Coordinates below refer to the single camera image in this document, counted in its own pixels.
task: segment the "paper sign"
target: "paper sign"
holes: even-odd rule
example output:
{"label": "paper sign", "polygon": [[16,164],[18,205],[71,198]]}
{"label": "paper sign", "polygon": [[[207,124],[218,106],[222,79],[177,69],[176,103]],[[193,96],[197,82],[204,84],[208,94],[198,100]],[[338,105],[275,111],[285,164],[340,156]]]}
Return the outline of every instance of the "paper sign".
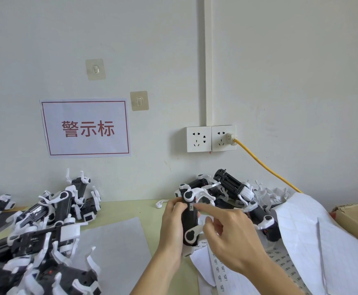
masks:
{"label": "paper sign", "polygon": [[47,100],[41,106],[51,157],[131,155],[126,99]]}

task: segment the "wall outlet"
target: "wall outlet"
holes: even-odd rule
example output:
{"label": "wall outlet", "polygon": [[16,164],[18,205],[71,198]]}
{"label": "wall outlet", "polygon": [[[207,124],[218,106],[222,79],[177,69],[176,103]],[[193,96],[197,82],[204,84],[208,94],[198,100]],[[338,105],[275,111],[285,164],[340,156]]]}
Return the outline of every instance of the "wall outlet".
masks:
{"label": "wall outlet", "polygon": [[212,151],[236,150],[236,145],[232,146],[228,139],[227,133],[236,134],[235,125],[212,126]]}
{"label": "wall outlet", "polygon": [[210,126],[186,127],[187,152],[212,151],[212,132]]}

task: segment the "light green table surface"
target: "light green table surface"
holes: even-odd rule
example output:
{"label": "light green table surface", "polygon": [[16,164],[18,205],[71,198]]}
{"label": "light green table surface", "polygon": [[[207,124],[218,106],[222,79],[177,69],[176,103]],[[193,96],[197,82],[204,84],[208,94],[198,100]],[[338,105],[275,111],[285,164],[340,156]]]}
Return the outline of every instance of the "light green table surface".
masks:
{"label": "light green table surface", "polygon": [[[158,240],[160,238],[161,217],[166,205],[164,203],[162,208],[157,209],[155,206],[157,201],[158,200],[102,202],[101,210],[98,212],[97,218],[90,222],[88,226],[81,227],[81,229],[96,228],[139,217],[145,232],[147,245],[149,246],[150,253],[153,255],[157,249]],[[9,232],[9,229],[1,232],[0,239],[8,236]],[[173,277],[168,294],[199,295],[197,270],[189,257],[182,260],[179,271]]]}

